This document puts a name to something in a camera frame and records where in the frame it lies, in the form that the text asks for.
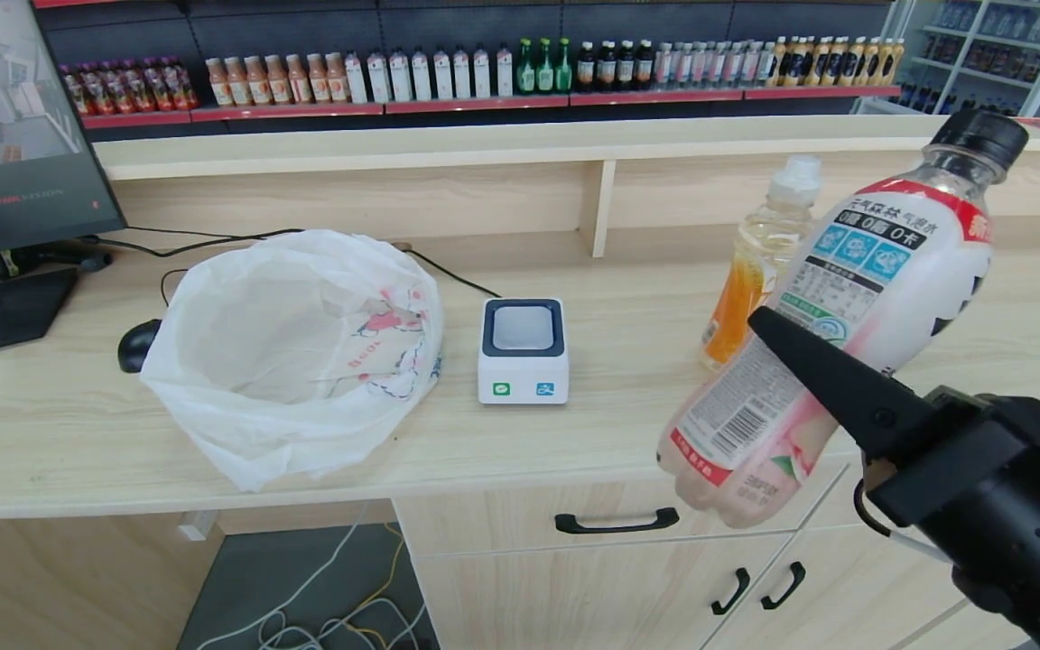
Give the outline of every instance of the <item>hikvision logo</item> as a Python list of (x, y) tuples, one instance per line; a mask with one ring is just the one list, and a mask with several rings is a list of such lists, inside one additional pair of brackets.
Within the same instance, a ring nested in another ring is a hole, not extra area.
[(0, 206), (7, 205), (7, 203), (21, 203), (21, 202), (33, 202), (36, 199), (50, 199), (53, 197), (61, 197), (66, 194), (64, 189), (46, 189), (43, 192), (29, 192), (28, 194), (10, 194), (7, 197), (0, 197)]

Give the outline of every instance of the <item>black handle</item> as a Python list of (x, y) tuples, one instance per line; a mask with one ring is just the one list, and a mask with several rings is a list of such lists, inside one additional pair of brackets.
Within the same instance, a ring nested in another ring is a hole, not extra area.
[(789, 565), (789, 571), (792, 573), (792, 584), (789, 584), (789, 589), (784, 590), (783, 596), (777, 598), (777, 600), (773, 600), (768, 596), (760, 599), (760, 605), (763, 608), (776, 609), (780, 607), (780, 605), (783, 604), (785, 600), (788, 600), (789, 596), (792, 596), (792, 593), (796, 592), (799, 587), (801, 587), (801, 583), (805, 581), (804, 565), (802, 565), (801, 563), (794, 563)]
[(710, 605), (710, 607), (713, 608), (713, 614), (717, 614), (718, 617), (723, 617), (725, 614), (728, 614), (729, 609), (733, 608), (733, 605), (735, 605), (735, 602), (744, 596), (744, 590), (749, 589), (749, 581), (751, 580), (749, 577), (749, 569), (740, 567), (737, 571), (735, 571), (735, 575), (737, 576), (737, 590), (733, 592), (733, 597), (729, 598), (729, 601), (726, 602), (725, 605), (722, 605), (722, 601), (720, 600), (714, 601), (713, 604)]
[(660, 508), (656, 510), (656, 521), (652, 523), (639, 523), (634, 526), (615, 526), (607, 528), (586, 528), (580, 525), (575, 515), (556, 515), (556, 530), (569, 535), (602, 535), (602, 534), (634, 534), (641, 530), (664, 530), (681, 520), (681, 515), (676, 513), (676, 508)]

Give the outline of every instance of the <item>computer mouse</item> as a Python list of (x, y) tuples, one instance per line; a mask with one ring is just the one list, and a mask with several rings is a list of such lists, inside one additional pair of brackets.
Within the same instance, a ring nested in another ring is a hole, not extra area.
[(138, 373), (144, 369), (144, 359), (152, 349), (155, 336), (162, 324), (160, 318), (134, 326), (120, 339), (120, 370), (124, 373)]

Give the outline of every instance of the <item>black bottle cap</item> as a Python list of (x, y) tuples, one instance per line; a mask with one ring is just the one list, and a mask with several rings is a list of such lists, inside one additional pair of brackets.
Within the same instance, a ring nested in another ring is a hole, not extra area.
[(1009, 170), (1029, 140), (1026, 129), (1008, 116), (969, 108), (951, 114), (930, 145), (968, 149)]

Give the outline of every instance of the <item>white bottle cap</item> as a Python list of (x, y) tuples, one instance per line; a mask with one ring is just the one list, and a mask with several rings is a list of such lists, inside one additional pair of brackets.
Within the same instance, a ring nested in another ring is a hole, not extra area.
[(769, 185), (769, 197), (798, 206), (811, 206), (820, 192), (821, 159), (816, 156), (789, 156)]

